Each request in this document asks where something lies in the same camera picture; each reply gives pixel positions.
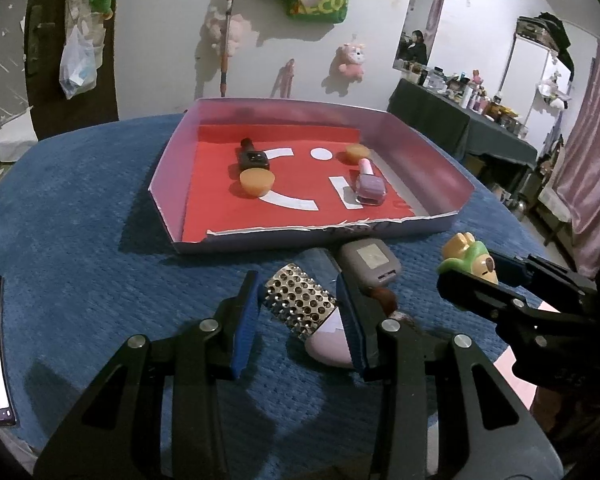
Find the green frog toy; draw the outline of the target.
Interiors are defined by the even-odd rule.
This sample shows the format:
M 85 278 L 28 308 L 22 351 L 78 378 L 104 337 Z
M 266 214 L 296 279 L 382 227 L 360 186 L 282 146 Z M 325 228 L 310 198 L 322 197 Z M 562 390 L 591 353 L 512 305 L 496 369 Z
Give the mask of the green frog toy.
M 486 245 L 476 240 L 471 232 L 456 233 L 441 249 L 442 263 L 437 272 L 454 270 L 482 278 L 483 281 L 498 284 L 495 261 Z

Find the glitter bottle brown ball cap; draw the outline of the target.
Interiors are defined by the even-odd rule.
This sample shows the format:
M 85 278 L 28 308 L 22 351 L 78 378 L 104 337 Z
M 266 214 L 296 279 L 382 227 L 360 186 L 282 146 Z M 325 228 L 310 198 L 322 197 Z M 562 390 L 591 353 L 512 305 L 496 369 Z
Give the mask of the glitter bottle brown ball cap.
M 378 302 L 387 318 L 412 327 L 416 326 L 414 318 L 399 309 L 398 298 L 392 290 L 385 287 L 370 287 L 366 289 L 365 295 Z

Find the grey square case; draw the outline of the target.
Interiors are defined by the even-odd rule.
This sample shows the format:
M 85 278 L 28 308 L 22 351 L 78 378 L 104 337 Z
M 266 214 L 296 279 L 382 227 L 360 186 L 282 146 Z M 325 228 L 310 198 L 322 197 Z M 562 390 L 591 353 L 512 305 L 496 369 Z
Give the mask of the grey square case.
M 340 247 L 337 261 L 363 288 L 386 287 L 402 272 L 402 264 L 379 238 L 361 238 Z

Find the pink earbuds case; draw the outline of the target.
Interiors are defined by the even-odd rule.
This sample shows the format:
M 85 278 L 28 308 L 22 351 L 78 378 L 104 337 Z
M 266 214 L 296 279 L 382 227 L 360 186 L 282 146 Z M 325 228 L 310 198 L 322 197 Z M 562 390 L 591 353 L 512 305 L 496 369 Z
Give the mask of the pink earbuds case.
M 304 343 L 306 353 L 322 364 L 348 368 L 353 367 L 351 353 L 339 309 L 336 308 L 326 321 Z

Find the clear plastic cup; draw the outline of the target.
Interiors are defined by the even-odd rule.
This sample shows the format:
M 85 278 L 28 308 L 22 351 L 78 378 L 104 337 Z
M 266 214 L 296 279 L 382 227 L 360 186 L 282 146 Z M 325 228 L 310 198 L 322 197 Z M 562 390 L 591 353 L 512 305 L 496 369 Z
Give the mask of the clear plastic cup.
M 341 269 L 329 250 L 321 247 L 307 249 L 304 252 L 300 252 L 296 263 L 317 284 L 321 285 L 332 295 L 336 294 L 337 280 Z

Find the pink curtain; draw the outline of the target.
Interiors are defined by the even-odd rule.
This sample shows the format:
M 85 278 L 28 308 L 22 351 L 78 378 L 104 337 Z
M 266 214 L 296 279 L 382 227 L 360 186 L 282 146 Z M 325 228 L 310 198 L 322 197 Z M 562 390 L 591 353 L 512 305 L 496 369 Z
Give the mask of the pink curtain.
M 600 270 L 600 44 L 554 191 L 571 214 L 571 245 L 578 272 Z

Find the purple nail polish bottle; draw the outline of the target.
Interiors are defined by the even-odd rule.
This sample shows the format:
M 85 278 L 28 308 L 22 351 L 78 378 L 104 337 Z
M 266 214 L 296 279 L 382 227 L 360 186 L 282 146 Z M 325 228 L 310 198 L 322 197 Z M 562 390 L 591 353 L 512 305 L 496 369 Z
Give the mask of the purple nail polish bottle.
M 363 205 L 381 205 L 386 199 L 385 181 L 374 174 L 372 162 L 368 158 L 358 161 L 354 192 L 358 202 Z

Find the orange round cap far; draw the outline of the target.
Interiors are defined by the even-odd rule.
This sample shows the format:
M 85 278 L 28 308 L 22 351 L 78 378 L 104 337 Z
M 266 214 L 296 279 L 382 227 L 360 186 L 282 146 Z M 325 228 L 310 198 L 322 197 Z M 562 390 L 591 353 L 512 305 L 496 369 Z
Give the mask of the orange round cap far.
M 344 160 L 349 165 L 357 165 L 362 159 L 369 157 L 370 149 L 363 144 L 349 144 L 344 149 Z

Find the orange round cap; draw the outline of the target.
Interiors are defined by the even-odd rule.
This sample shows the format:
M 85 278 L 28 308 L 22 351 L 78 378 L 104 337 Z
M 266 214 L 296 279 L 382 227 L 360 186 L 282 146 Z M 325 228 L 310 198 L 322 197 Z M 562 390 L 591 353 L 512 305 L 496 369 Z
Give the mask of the orange round cap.
M 249 168 L 242 170 L 239 175 L 242 190 L 249 196 L 262 197 L 272 190 L 275 174 L 263 168 Z
M 357 165 L 362 159 L 369 157 L 370 149 L 363 144 L 349 144 L 344 149 L 344 160 L 349 165 Z

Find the red paper liner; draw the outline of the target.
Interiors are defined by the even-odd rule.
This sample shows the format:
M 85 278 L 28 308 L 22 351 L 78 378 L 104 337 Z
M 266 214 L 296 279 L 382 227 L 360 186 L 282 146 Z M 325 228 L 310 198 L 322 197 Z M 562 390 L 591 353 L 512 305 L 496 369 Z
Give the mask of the red paper liner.
M 270 197 L 247 195 L 240 186 L 240 140 L 265 151 L 275 182 Z M 412 205 L 386 185 L 381 205 L 355 203 L 358 168 L 344 161 L 355 128 L 300 125 L 203 125 L 198 129 L 186 200 L 182 241 L 211 235 L 322 228 L 341 223 L 403 220 Z

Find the orange round cap near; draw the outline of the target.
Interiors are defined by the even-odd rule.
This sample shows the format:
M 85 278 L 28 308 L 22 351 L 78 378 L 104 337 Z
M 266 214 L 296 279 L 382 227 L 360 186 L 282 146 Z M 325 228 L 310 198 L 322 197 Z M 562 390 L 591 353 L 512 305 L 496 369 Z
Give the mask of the orange round cap near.
M 272 190 L 275 174 L 263 168 L 249 168 L 242 170 L 239 175 L 242 190 L 249 196 L 262 197 Z

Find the black small bottle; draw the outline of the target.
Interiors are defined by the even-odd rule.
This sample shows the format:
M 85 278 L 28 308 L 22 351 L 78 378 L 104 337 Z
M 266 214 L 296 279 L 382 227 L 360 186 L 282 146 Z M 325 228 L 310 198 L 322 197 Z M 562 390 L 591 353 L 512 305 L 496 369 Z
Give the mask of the black small bottle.
M 237 155 L 240 171 L 248 169 L 270 169 L 270 162 L 265 151 L 257 150 L 250 138 L 240 140 L 240 149 Z

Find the pink plush toy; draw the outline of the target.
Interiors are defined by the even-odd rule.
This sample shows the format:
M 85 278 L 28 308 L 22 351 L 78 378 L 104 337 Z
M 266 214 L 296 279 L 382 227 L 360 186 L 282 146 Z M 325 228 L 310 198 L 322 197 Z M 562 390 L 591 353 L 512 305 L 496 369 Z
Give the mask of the pink plush toy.
M 366 60 L 362 44 L 343 44 L 338 49 L 338 73 L 353 81 L 362 81 Z
M 234 14 L 227 18 L 217 8 L 210 10 L 206 27 L 212 49 L 217 55 L 226 54 L 229 58 L 238 51 L 244 33 L 250 31 L 250 23 L 242 14 Z

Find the pink cardboard tray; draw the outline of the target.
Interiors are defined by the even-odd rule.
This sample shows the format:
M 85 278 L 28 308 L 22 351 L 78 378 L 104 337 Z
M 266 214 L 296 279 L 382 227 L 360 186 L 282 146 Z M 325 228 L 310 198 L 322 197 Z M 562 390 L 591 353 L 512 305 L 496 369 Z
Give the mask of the pink cardboard tray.
M 217 98 L 189 107 L 148 190 L 175 249 L 194 254 L 443 232 L 474 186 L 382 110 Z

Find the white plastic bag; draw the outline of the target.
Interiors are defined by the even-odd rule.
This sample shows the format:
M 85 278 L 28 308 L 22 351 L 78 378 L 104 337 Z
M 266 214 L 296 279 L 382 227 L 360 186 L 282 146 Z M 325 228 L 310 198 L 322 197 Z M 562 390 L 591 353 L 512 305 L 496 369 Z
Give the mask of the white plastic bag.
M 62 50 L 59 84 L 67 100 L 96 87 L 97 67 L 93 41 L 74 26 Z

